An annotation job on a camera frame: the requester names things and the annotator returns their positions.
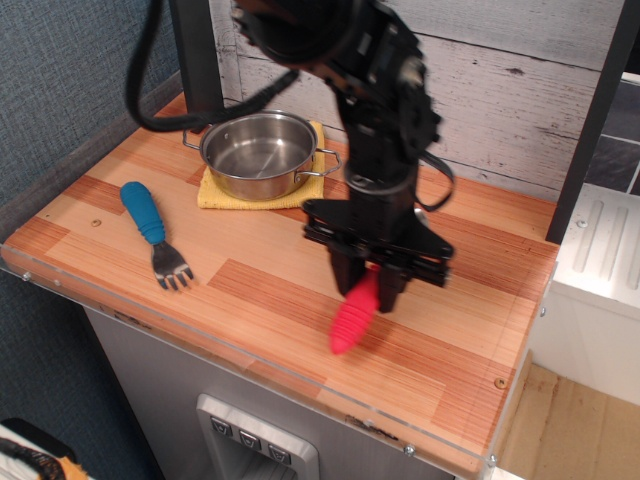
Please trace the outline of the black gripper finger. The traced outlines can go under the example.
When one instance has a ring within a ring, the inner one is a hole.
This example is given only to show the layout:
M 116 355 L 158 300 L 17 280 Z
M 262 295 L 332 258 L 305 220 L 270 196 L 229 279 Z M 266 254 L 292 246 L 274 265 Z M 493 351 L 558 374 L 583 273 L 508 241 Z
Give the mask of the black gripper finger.
M 411 280 L 410 271 L 394 265 L 383 265 L 378 273 L 378 299 L 381 313 L 392 312 L 397 297 Z
M 364 275 L 370 251 L 365 247 L 329 247 L 328 250 L 337 289 L 346 295 Z

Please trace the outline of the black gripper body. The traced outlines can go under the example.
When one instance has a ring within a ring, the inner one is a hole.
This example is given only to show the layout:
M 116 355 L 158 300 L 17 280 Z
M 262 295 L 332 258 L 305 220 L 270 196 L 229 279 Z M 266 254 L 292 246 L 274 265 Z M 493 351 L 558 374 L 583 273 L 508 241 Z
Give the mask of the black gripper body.
M 365 247 L 365 261 L 410 271 L 411 279 L 443 286 L 454 249 L 414 212 L 418 174 L 396 184 L 347 176 L 346 200 L 308 200 L 305 236 L 329 247 Z

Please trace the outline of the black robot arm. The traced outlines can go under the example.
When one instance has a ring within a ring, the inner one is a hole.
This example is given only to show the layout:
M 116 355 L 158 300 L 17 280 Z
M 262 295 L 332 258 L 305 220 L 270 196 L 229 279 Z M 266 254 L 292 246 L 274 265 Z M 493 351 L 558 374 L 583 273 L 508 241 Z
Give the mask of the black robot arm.
M 419 166 L 438 138 L 414 33 L 378 1 L 240 1 L 248 41 L 272 61 L 323 80 L 348 138 L 344 200 L 309 200 L 307 238 L 324 244 L 337 288 L 379 269 L 382 312 L 412 279 L 443 285 L 453 247 L 415 214 Z

